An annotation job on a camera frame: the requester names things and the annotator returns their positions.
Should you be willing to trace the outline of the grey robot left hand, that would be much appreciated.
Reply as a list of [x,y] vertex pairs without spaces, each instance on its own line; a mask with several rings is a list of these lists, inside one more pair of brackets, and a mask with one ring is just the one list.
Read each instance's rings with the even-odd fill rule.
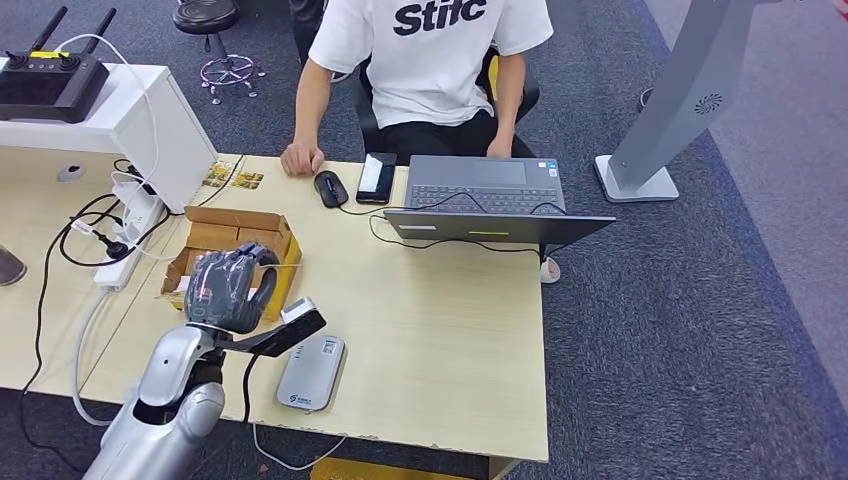
[[198,258],[185,292],[190,323],[237,334],[258,325],[277,283],[276,253],[256,242]]

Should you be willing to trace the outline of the person's right hand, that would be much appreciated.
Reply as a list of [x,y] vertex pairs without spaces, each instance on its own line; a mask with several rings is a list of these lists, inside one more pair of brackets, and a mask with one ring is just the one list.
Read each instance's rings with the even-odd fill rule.
[[283,172],[288,177],[314,176],[324,161],[325,154],[314,141],[293,141],[280,156]]

